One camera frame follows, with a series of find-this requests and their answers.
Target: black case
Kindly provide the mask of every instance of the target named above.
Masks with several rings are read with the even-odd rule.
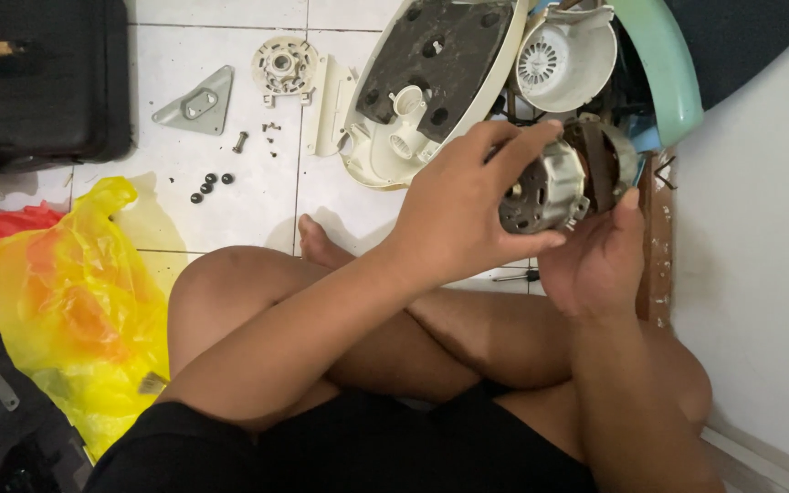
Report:
[[[130,150],[123,0],[0,0],[0,173]]]

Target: person's left hand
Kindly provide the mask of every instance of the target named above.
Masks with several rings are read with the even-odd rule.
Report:
[[[502,121],[476,124],[416,175],[382,246],[410,274],[440,286],[564,244],[556,231],[507,233],[498,216],[501,197],[561,132],[558,121],[525,131]]]

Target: bolt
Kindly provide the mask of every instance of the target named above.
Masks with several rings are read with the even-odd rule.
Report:
[[[242,153],[242,146],[244,146],[246,144],[246,139],[248,139],[248,132],[247,131],[241,131],[239,133],[239,141],[236,142],[236,146],[233,148],[233,151],[235,153],[237,153],[237,154],[241,154]]]

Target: white wall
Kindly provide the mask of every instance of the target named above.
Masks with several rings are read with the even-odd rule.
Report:
[[[789,49],[678,154],[674,326],[718,424],[789,454]]]

